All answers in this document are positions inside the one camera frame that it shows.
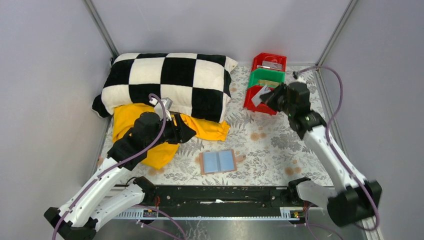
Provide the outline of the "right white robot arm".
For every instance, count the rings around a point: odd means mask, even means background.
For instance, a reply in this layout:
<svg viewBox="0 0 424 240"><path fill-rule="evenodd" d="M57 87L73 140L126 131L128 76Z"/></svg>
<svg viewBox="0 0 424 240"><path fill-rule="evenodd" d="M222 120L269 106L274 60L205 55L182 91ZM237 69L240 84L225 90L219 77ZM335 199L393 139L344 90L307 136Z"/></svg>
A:
<svg viewBox="0 0 424 240"><path fill-rule="evenodd" d="M339 227L372 217L375 225L379 225L381 185L376 180L367 180L333 141L329 123L311 109L310 91L305 83L281 83L275 89L265 85L251 100L255 106L265 104L287 115L290 128L317 156L333 183L331 190L307 177L292 180L288 184L291 199L326 209Z"/></svg>

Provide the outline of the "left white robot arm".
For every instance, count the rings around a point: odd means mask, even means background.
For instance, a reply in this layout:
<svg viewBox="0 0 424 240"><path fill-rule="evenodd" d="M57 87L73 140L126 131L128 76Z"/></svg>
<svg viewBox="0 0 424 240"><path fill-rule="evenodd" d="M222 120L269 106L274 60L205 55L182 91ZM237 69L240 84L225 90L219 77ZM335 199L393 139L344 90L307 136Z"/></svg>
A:
<svg viewBox="0 0 424 240"><path fill-rule="evenodd" d="M116 215L132 206L154 202L157 187L145 177L135 178L120 193L102 200L121 177L147 158L150 149L164 143L183 144L196 134L179 114L167 120L154 112L142 113L113 144L97 173L68 202L46 210L44 217L54 228L51 238L60 235L65 240L91 240Z"/></svg>

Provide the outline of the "pink leather card holder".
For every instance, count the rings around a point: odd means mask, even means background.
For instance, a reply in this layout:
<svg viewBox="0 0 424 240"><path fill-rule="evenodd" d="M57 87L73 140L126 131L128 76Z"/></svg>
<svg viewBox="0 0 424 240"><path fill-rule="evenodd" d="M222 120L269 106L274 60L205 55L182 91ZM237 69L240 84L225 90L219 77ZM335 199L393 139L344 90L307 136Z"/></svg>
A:
<svg viewBox="0 0 424 240"><path fill-rule="evenodd" d="M233 172L237 170L237 164L246 158L246 155L235 156L233 149L202 152L199 154L200 173L211 175Z"/></svg>

